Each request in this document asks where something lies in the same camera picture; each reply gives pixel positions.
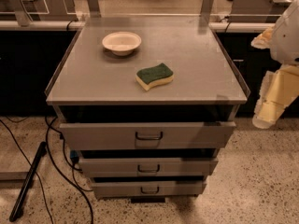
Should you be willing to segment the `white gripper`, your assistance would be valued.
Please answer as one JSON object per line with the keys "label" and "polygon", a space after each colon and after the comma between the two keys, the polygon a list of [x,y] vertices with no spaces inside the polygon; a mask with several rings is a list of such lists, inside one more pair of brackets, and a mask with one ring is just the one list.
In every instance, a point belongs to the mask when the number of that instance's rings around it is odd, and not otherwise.
{"label": "white gripper", "polygon": [[[254,37],[250,44],[256,49],[269,49],[272,33],[273,28],[268,27]],[[299,97],[299,67],[281,65],[276,72],[267,71],[259,94],[252,124],[259,129],[268,129],[276,124],[285,109]]]}

